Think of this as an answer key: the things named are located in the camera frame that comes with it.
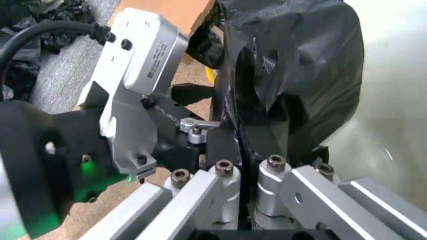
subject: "gray carpet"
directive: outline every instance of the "gray carpet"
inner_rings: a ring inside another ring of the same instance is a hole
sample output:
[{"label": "gray carpet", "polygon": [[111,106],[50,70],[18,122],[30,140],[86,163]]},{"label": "gray carpet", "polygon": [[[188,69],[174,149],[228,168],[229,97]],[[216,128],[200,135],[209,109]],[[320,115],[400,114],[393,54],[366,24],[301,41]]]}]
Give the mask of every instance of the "gray carpet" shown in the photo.
[{"label": "gray carpet", "polygon": [[[87,0],[96,22],[104,25],[120,0]],[[50,55],[41,67],[31,94],[31,103],[50,114],[70,111],[91,78],[102,46],[81,36],[58,55]]]}]

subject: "black cable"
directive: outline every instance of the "black cable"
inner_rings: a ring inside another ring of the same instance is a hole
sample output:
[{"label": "black cable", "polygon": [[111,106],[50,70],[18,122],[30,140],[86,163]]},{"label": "black cable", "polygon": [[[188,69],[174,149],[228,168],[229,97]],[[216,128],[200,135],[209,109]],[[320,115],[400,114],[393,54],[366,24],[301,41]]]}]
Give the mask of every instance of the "black cable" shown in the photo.
[{"label": "black cable", "polygon": [[[0,79],[3,78],[3,74],[6,73],[6,67],[19,49],[42,34],[57,31],[72,31],[87,34],[91,39],[103,45],[106,41],[105,35],[110,31],[110,28],[99,26],[98,24],[87,24],[76,21],[47,21],[28,27],[9,39],[0,50]],[[4,100],[3,84],[4,82],[0,82],[0,102]]]}]

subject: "cardboard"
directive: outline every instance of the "cardboard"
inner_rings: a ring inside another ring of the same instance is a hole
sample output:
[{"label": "cardboard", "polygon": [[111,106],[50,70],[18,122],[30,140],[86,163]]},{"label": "cardboard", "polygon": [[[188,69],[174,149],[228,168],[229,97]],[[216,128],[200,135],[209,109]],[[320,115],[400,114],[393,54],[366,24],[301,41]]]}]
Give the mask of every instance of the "cardboard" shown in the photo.
[{"label": "cardboard", "polygon": [[109,24],[117,12],[125,8],[141,9],[162,15],[184,34],[191,36],[202,24],[214,3],[215,0],[122,0]]}]

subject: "black plastic bag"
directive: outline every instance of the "black plastic bag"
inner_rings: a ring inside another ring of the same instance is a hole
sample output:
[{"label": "black plastic bag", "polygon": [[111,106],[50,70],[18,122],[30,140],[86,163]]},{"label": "black plastic bag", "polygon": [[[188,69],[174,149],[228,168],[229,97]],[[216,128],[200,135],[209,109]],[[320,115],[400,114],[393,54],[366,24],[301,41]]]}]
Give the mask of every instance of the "black plastic bag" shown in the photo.
[{"label": "black plastic bag", "polygon": [[[31,15],[28,8],[18,1],[9,1],[11,5],[5,6],[3,11],[8,12],[0,21],[0,48],[19,31],[36,24],[36,20]],[[5,94],[7,100],[28,101],[30,93],[36,83],[40,69],[40,40],[35,39],[22,47],[9,63],[6,74],[2,76],[0,84],[4,83],[11,89],[10,95]]]},{"label": "black plastic bag", "polygon": [[364,59],[358,16],[340,0],[219,3],[224,60],[213,119],[234,126],[253,161],[262,156],[257,144],[272,136],[296,166],[358,106]]},{"label": "black plastic bag", "polygon": [[[60,4],[59,1],[46,4],[42,0],[0,1],[0,48],[19,31],[39,22],[55,20],[95,22],[85,0],[64,0]],[[41,49],[58,54],[61,48],[73,43],[79,35],[69,31],[47,33],[20,49],[0,80],[0,84],[5,84],[13,92],[12,97],[9,94],[4,97],[28,101],[39,74]]]},{"label": "black plastic bag", "polygon": [[[47,12],[43,12],[42,9],[40,9],[44,7],[42,4],[35,4],[35,2],[40,1],[33,0],[30,9],[38,23],[57,20],[81,22],[86,24],[92,24],[95,22],[91,8],[85,0],[64,0],[64,2],[57,8]],[[40,37],[41,47],[52,54],[59,54],[61,48],[72,44],[74,40],[81,35],[81,33],[71,31],[46,33]]]}]

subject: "yellow object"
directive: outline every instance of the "yellow object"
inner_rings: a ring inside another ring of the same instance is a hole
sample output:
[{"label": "yellow object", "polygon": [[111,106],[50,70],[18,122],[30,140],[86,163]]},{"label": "yellow object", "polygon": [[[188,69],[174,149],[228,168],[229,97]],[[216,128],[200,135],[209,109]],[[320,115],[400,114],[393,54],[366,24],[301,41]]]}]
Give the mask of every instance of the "yellow object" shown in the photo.
[{"label": "yellow object", "polygon": [[217,72],[209,67],[205,67],[206,77],[212,84],[215,83],[215,78],[217,77]]}]

